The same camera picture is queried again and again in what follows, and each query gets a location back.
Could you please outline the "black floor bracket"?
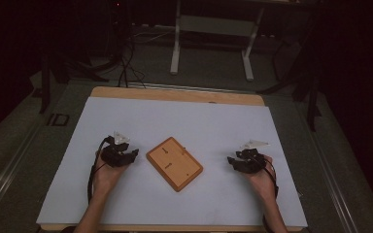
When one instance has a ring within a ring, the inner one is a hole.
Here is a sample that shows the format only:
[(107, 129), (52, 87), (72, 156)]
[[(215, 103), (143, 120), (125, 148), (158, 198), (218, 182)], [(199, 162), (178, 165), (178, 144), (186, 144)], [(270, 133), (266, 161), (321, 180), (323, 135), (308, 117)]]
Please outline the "black floor bracket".
[(65, 114), (51, 114), (47, 126), (66, 126), (70, 116)]

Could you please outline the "person's right hand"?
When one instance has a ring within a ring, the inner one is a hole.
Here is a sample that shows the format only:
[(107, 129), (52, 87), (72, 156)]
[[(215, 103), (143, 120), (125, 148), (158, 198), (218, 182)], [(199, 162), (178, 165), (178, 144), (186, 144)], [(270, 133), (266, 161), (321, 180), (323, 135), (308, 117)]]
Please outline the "person's right hand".
[(272, 198), (276, 200), (276, 172), (272, 164), (273, 160), (268, 155), (265, 155), (265, 158), (267, 163), (263, 170), (256, 174), (245, 174), (244, 177), (250, 182), (261, 201)]

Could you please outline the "white metal stand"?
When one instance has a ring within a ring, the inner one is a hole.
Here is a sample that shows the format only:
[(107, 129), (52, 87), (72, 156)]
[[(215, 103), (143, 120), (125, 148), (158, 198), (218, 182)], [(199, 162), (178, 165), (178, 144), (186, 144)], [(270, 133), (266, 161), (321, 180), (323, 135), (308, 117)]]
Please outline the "white metal stand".
[(254, 21), (245, 21), (237, 19), (199, 17), (183, 15), (181, 13), (182, 0), (177, 0), (176, 18), (175, 18), (175, 41), (170, 66), (170, 74), (177, 75), (179, 70), (181, 44), (180, 36), (182, 31), (220, 34), (228, 36), (247, 37), (249, 39), (247, 46), (241, 51), (243, 67), (246, 80), (254, 80), (253, 68), (250, 61), (250, 55), (253, 49), (254, 40), (264, 14), (264, 8), (261, 7), (256, 14)]

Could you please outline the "black tripod stand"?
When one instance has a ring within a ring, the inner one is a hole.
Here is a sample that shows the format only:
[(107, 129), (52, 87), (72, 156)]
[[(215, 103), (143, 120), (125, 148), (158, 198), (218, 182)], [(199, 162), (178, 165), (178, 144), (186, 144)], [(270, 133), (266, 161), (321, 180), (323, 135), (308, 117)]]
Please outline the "black tripod stand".
[(74, 70), (104, 82), (101, 71), (118, 65), (123, 45), (114, 26), (117, 0), (40, 0), (41, 111), (51, 102), (51, 81), (67, 83)]

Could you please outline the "person's left hand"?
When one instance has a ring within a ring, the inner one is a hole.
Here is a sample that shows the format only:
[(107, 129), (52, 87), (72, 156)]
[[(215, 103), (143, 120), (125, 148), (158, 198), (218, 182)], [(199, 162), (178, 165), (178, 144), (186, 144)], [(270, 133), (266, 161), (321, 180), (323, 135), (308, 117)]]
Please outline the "person's left hand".
[(93, 178), (92, 197), (108, 197), (126, 169), (127, 166), (111, 167), (98, 156)]

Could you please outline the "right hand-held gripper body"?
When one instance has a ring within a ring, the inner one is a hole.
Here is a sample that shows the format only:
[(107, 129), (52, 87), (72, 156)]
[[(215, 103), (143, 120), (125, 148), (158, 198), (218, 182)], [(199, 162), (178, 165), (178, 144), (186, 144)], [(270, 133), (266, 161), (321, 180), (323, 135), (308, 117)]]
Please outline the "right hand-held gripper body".
[(258, 152), (259, 147), (267, 146), (267, 143), (249, 140), (242, 147), (241, 151), (245, 159), (238, 158), (240, 163), (239, 172), (245, 174), (255, 174), (266, 167), (267, 160), (264, 154)]

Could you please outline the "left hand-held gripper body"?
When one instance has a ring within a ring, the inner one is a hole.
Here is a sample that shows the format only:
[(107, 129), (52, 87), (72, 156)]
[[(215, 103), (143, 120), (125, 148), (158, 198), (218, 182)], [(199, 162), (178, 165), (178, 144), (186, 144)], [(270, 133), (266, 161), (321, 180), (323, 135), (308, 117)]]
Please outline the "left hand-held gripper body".
[(102, 159), (111, 167), (121, 167), (121, 160), (129, 147), (129, 139), (115, 131), (113, 136), (105, 139), (105, 142), (108, 146), (102, 150)]

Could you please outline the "orange rectangular tray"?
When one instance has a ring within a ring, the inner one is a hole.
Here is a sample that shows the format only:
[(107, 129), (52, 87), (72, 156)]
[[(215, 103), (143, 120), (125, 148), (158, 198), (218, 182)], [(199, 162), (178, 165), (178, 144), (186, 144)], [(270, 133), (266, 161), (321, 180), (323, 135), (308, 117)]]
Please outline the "orange rectangular tray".
[[(203, 172), (203, 166), (174, 137), (154, 147), (146, 157), (176, 192), (183, 190)], [(164, 169), (168, 163), (172, 163), (172, 166)]]

